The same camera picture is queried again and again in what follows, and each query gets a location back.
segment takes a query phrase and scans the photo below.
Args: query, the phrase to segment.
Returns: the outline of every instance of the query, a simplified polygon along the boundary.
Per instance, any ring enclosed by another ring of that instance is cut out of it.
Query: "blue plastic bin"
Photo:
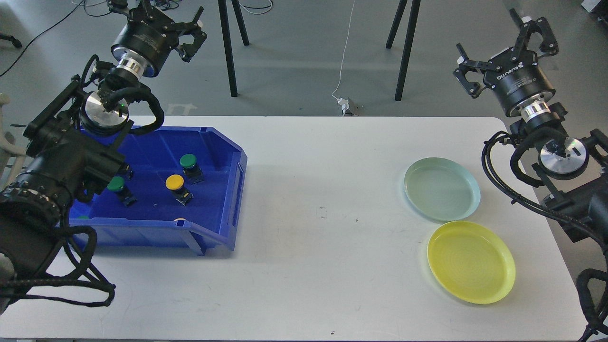
[[[214,128],[162,127],[127,136],[119,152],[134,170],[125,185],[138,201],[125,207],[116,194],[105,190],[89,203],[75,202],[70,225],[92,226],[98,245],[188,247],[201,256],[218,244],[234,250],[247,164],[241,147]],[[205,180],[186,180],[194,198],[183,206],[165,180],[174,173],[183,175],[179,158],[187,153],[196,156]],[[76,239],[85,242],[84,237]]]

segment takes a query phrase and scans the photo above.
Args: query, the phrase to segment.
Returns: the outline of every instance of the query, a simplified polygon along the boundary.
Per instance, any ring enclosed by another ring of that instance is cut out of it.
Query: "table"
[[[215,127],[247,153],[236,250],[196,257],[101,248],[94,263],[117,285],[110,307],[20,301],[0,317],[1,337],[575,340],[586,324],[547,221],[510,205],[483,175],[480,152],[504,129],[498,119],[184,116],[165,124]],[[508,171],[512,148],[495,150],[505,181],[534,198]],[[468,220],[513,254],[515,285],[495,304],[460,301],[430,273],[426,243],[440,223],[418,215],[402,189],[408,166],[428,156],[471,171],[482,201]],[[68,265],[59,258],[52,271]]]

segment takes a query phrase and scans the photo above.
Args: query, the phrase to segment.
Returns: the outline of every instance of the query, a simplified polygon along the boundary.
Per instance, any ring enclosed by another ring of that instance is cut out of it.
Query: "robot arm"
[[[489,88],[507,117],[521,117],[510,125],[509,133],[498,132],[485,142],[482,152],[484,171],[495,186],[513,199],[513,204],[519,203],[556,220],[573,242],[592,238],[602,248],[608,264],[608,156],[598,151],[598,147],[608,151],[608,138],[597,129],[592,130],[587,138],[568,135],[562,126],[568,112],[559,102],[547,103],[555,89],[538,63],[538,59],[558,53],[558,43],[547,19],[521,19],[513,9],[510,14],[520,29],[516,43],[487,62],[470,60],[462,45],[457,45],[461,57],[453,74],[465,91],[475,99]],[[541,55],[528,49],[533,33],[542,37]],[[481,74],[485,87],[481,88],[479,82],[470,82],[466,77],[469,72]],[[496,174],[490,151],[498,142],[515,148],[510,166],[518,180],[534,187],[546,186],[550,191],[542,204],[522,197]],[[532,148],[538,152],[538,162],[532,165],[538,178],[524,174],[519,168],[522,155]],[[587,168],[590,156],[603,167],[600,176],[569,192],[558,190],[551,179],[572,180],[580,176]],[[608,283],[601,302],[595,307],[587,287],[591,278],[605,282],[608,281],[608,273],[585,270],[576,282],[581,307],[589,322],[582,340],[588,339],[596,330],[608,333],[608,327],[603,325],[608,316]]]
[[[182,60],[190,61],[206,39],[198,24],[202,7],[190,23],[174,22],[151,6],[149,0],[141,0],[133,9],[128,9],[124,0],[110,0],[108,7],[127,17],[127,24],[111,48],[118,63],[91,57],[82,77],[74,76],[28,124],[24,136],[31,142],[26,153],[34,160],[0,193],[0,313],[19,299],[44,298],[90,307],[112,302],[115,286],[91,263],[96,233],[88,226],[70,227],[70,208],[75,200],[91,201],[113,176],[133,176],[118,147],[127,134],[154,131],[164,119],[160,103],[140,79],[157,76],[171,50],[176,50]],[[180,44],[179,37],[183,35],[194,36],[194,42]],[[97,90],[85,91],[95,82]],[[128,105],[141,100],[149,104],[156,120],[132,128]],[[115,138],[104,145],[90,135]],[[84,248],[74,242],[74,234],[88,236]],[[74,270],[65,276],[46,273],[61,249],[74,264]],[[66,285],[94,288],[108,297],[84,303],[28,294],[36,286]]]

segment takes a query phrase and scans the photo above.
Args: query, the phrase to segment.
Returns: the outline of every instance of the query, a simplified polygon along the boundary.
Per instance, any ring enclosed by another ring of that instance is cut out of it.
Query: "white cable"
[[[338,98],[336,96],[334,96],[334,94],[336,93],[336,91],[338,91],[338,88],[340,88],[340,83],[342,82],[342,67],[344,65],[344,56],[346,55],[346,45],[348,44],[348,36],[350,35],[350,23],[353,20],[353,11],[354,11],[354,2],[356,0],[353,0],[353,8],[350,10],[350,18],[348,19],[348,32],[346,34],[346,42],[344,43],[344,51],[342,53],[342,62],[340,62],[340,77],[338,78],[338,85],[336,86],[336,90],[334,90],[334,92],[331,93],[331,96],[338,100]]]
[[[106,0],[100,1],[100,2],[98,2],[98,3],[96,3],[96,4],[93,4],[93,5],[87,5],[87,4],[86,4],[86,0],[85,0],[85,3],[83,3],[83,4],[81,5],[81,4],[77,4],[76,2],[74,2],[74,0],[72,0],[72,4],[73,4],[73,5],[79,5],[79,6],[82,6],[82,7],[93,7],[93,6],[101,5],[101,4],[104,4],[104,3],[106,3]]]
[[[247,9],[247,8],[248,8],[247,6],[243,6],[243,5],[242,5],[240,2],[239,2],[238,4],[239,4],[239,5],[241,5],[241,7],[242,7],[242,8],[245,10],[245,12],[247,12],[247,13],[251,13],[251,14],[253,14],[253,15],[262,15],[262,14],[266,14],[266,13],[268,13],[268,12],[270,12],[270,11],[272,10],[272,5],[273,5],[272,0],[268,0],[268,2],[270,2],[270,7],[268,7],[268,10],[267,10],[267,11],[265,11],[265,12],[261,12],[261,13],[255,13],[255,12],[251,12],[250,10],[248,10],[248,9]]]
[[[24,147],[13,145],[4,137],[4,129],[2,127],[2,106],[9,102],[9,97],[0,93],[0,148],[13,155],[24,156],[26,155],[26,149]]]

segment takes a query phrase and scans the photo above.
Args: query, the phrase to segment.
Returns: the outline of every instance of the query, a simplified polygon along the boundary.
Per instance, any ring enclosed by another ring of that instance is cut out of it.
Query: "tripod leg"
[[[241,31],[241,38],[243,39],[243,45],[249,45],[249,37],[247,37],[247,31],[245,30],[245,22],[243,21],[243,13],[241,12],[241,6],[238,4],[238,0],[232,0],[232,7],[234,7],[234,15],[237,17],[238,29]]]
[[[416,31],[419,9],[420,0],[412,0],[410,21],[407,23],[406,44],[403,47],[403,56],[401,57],[401,67],[399,68],[399,78],[397,80],[397,90],[395,91],[395,101],[401,101],[401,96],[403,95],[403,86],[406,82],[407,65],[410,63],[410,53],[412,52],[412,43],[414,41],[414,31]]]
[[[230,27],[228,25],[228,9],[226,0],[218,0],[219,21],[222,25],[222,36],[224,37],[224,53],[226,54],[226,68],[228,69],[228,82],[230,83],[230,96],[236,97],[237,80],[234,74],[234,59],[232,58],[232,42],[230,41]]]
[[[23,45],[21,45],[21,42],[13,36],[4,35],[4,34],[0,33],[0,40],[8,40],[9,42],[13,43],[13,46],[17,49],[20,49],[23,47]]]
[[[403,16],[403,11],[406,9],[407,0],[399,0],[399,5],[397,6],[397,12],[395,12],[395,19],[393,19],[393,25],[390,28],[389,38],[386,41],[386,48],[390,49],[393,47],[393,41],[395,40],[395,35],[397,34],[397,29],[399,28],[399,24],[401,23],[401,17]]]

